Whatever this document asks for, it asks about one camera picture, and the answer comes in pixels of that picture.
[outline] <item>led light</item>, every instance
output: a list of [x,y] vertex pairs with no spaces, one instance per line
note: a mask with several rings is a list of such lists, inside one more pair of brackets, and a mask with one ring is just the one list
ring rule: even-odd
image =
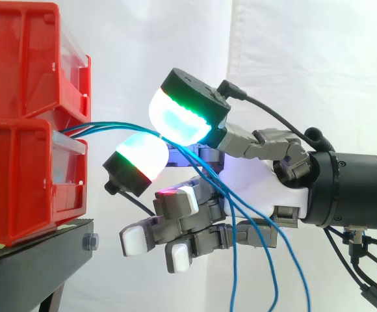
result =
[[116,151],[154,180],[168,162],[168,148],[161,139],[149,133],[137,133],[122,142]]
[[156,130],[183,146],[199,142],[211,130],[204,118],[180,106],[161,89],[155,93],[149,111],[149,118]]

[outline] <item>white fabric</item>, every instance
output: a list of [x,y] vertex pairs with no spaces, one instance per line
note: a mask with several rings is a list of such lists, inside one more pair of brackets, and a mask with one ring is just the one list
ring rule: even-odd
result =
[[[173,67],[216,86],[226,74],[230,0],[56,0],[63,22],[92,57],[92,119],[150,127],[148,105]],[[119,232],[147,217],[111,196],[102,164],[132,132],[89,136],[88,213],[99,249],[66,283],[60,312],[203,311],[207,258],[189,274],[169,274],[164,245],[124,257]],[[166,168],[140,200],[153,209],[153,193],[194,176]]]
[[[228,80],[297,128],[319,127],[337,151],[377,154],[377,1],[238,0],[231,35]],[[231,104],[231,122],[249,130],[284,129],[249,103]],[[323,230],[301,223],[286,232],[307,277],[313,311],[377,311],[361,297]],[[377,237],[377,231],[367,234]],[[375,246],[371,250],[377,255]],[[280,293],[275,311],[306,311],[281,237],[270,253]],[[209,257],[206,311],[228,310],[232,266],[227,252]],[[362,259],[361,266],[377,281],[377,265]],[[274,289],[263,250],[240,246],[238,281],[235,310],[267,311]]]

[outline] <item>red plastic bin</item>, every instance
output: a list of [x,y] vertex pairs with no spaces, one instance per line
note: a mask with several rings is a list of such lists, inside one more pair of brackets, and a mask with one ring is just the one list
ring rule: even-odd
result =
[[90,58],[53,3],[0,1],[0,118],[90,121]]
[[85,141],[45,120],[0,120],[0,244],[54,230],[86,212]]

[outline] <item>white plastic cover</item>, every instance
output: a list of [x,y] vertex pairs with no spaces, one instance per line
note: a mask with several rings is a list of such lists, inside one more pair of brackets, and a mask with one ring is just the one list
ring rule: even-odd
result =
[[189,249],[186,244],[175,244],[171,248],[171,256],[175,273],[187,272],[190,268]]
[[133,226],[127,228],[122,233],[123,248],[126,255],[146,254],[148,247],[145,239],[144,228],[142,226]]
[[194,189],[187,185],[183,187],[179,187],[179,190],[184,190],[188,196],[188,202],[190,203],[190,210],[191,214],[194,215],[199,212],[199,205],[197,204],[196,194],[194,193]]

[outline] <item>screw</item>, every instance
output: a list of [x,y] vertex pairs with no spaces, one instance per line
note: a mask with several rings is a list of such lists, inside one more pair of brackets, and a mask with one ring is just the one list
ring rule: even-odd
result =
[[96,233],[87,233],[83,237],[83,249],[89,252],[97,250],[99,247],[99,235]]

